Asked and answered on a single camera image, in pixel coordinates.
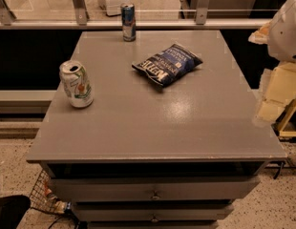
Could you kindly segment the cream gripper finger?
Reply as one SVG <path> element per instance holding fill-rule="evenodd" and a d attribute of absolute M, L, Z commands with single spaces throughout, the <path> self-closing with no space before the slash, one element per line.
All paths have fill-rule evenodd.
<path fill-rule="evenodd" d="M 281 62 L 273 70 L 264 69 L 255 117 L 273 123 L 295 97 L 296 63 Z"/>
<path fill-rule="evenodd" d="M 248 41 L 254 44 L 263 45 L 268 43 L 270 23 L 265 23 L 258 30 L 252 32 Z"/>

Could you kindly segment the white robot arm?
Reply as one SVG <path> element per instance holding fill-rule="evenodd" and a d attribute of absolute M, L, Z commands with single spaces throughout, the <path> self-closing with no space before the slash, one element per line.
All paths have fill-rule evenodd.
<path fill-rule="evenodd" d="M 296 0 L 286 0 L 272 20 L 248 37 L 254 44 L 266 44 L 268 54 L 279 64 L 261 76 L 254 119 L 273 123 L 296 97 Z"/>

